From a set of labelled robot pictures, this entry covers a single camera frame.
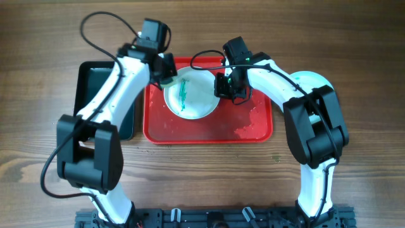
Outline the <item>white plate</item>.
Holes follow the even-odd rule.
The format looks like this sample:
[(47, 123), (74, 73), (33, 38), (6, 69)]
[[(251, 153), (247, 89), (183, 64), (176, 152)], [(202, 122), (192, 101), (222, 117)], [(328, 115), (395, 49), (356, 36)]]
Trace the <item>white plate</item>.
[(163, 91), (164, 101), (176, 116), (197, 120), (212, 113), (220, 98), (214, 95), (215, 76), (207, 70), (183, 67), (170, 87)]

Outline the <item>light blue plate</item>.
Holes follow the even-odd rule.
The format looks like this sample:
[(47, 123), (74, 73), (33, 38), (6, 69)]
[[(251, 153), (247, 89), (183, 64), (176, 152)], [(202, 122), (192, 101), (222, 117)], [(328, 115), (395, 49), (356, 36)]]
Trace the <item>light blue plate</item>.
[[(290, 77), (294, 79), (295, 80), (294, 82), (307, 94), (313, 92), (314, 88), (319, 88), (322, 86), (329, 86), (332, 89), (334, 89), (333, 85), (324, 76), (315, 72), (299, 71), (290, 74)], [(290, 100), (291, 98), (300, 98), (304, 96), (303, 93), (301, 93), (297, 89), (293, 89), (293, 92), (294, 95), (290, 96), (288, 100)], [(309, 120), (311, 124), (315, 124), (320, 121), (320, 117), (317, 114), (309, 114)]]

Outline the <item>green scrubbing sponge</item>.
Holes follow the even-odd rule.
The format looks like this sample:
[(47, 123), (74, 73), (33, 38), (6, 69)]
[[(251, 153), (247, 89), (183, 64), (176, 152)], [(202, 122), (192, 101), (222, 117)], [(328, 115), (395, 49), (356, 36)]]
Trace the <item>green scrubbing sponge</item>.
[(171, 87), (178, 83), (178, 77), (168, 77), (161, 79), (159, 82), (159, 86), (162, 88)]

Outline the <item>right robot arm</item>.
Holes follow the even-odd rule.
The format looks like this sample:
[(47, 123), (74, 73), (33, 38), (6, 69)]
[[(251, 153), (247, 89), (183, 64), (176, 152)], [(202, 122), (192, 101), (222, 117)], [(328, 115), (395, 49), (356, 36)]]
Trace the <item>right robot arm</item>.
[(317, 73), (283, 71), (267, 54), (248, 50), (241, 37), (223, 45), (221, 67), (224, 73), (216, 76), (216, 97), (245, 101), (257, 90), (280, 107), (288, 147), (301, 165), (298, 209), (308, 227), (325, 222), (333, 206), (333, 171), (349, 142), (331, 83)]

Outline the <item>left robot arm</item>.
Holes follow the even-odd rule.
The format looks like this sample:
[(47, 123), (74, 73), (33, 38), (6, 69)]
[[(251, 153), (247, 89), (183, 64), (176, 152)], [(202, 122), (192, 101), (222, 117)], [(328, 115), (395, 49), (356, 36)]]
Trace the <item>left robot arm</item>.
[(142, 31), (112, 56), (114, 65), (102, 88), (74, 116), (57, 124), (57, 173), (80, 189), (98, 210), (97, 223), (110, 227), (138, 227), (135, 207), (119, 183), (123, 154), (119, 130), (128, 110), (149, 84), (161, 87), (177, 76), (174, 57), (167, 53), (171, 30), (146, 18)]

